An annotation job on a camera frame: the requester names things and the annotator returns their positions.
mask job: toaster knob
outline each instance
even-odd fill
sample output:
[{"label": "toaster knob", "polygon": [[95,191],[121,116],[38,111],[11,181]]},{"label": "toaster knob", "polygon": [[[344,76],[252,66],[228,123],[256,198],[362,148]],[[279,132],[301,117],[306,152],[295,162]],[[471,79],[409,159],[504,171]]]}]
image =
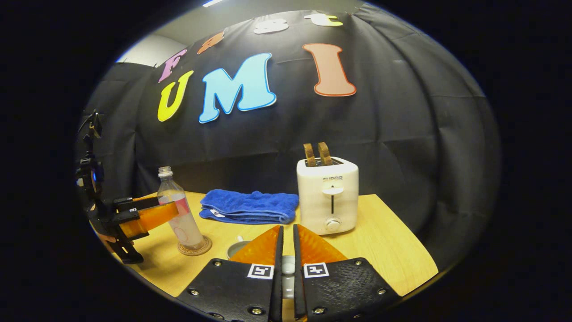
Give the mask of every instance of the toaster knob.
[{"label": "toaster knob", "polygon": [[325,228],[327,230],[337,230],[340,227],[340,222],[337,220],[330,220],[328,221],[328,223],[325,225]]}]

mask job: mug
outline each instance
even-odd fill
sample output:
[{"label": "mug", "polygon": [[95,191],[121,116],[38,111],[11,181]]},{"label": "mug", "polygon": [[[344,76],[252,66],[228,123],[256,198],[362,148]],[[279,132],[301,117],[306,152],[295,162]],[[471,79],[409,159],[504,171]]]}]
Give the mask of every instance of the mug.
[{"label": "mug", "polygon": [[227,249],[227,259],[233,257],[241,248],[250,243],[250,241],[244,240],[242,236],[237,236],[236,240],[238,240],[238,242],[235,242]]}]

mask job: plastic bottle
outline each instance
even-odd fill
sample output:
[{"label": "plastic bottle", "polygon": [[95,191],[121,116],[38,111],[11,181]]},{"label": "plastic bottle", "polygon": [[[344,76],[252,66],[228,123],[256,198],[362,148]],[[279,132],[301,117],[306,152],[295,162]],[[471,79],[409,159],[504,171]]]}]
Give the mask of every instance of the plastic bottle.
[{"label": "plastic bottle", "polygon": [[160,167],[159,178],[161,186],[157,192],[159,204],[175,201],[178,216],[169,221],[169,225],[177,236],[179,243],[187,249],[199,249],[205,244],[205,240],[198,230],[193,214],[190,212],[186,201],[185,190],[173,180],[171,167]]}]

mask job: coaster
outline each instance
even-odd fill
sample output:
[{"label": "coaster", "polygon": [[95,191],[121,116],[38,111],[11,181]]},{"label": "coaster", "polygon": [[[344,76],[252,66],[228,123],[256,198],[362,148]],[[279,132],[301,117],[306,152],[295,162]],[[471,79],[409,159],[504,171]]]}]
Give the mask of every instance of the coaster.
[{"label": "coaster", "polygon": [[188,249],[185,246],[181,245],[180,243],[177,244],[177,249],[181,254],[187,255],[187,256],[202,255],[202,254],[208,252],[209,249],[213,245],[213,242],[207,236],[203,236],[203,239],[205,240],[205,244],[199,249]]}]

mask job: toaster lever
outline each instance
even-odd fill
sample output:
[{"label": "toaster lever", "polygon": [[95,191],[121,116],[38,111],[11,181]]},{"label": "toaster lever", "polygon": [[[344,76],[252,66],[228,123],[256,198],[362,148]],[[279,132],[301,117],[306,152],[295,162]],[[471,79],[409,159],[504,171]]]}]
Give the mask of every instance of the toaster lever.
[{"label": "toaster lever", "polygon": [[331,196],[339,195],[343,191],[344,191],[343,188],[327,188],[327,189],[322,190],[323,193],[325,193],[327,195],[331,195]]}]

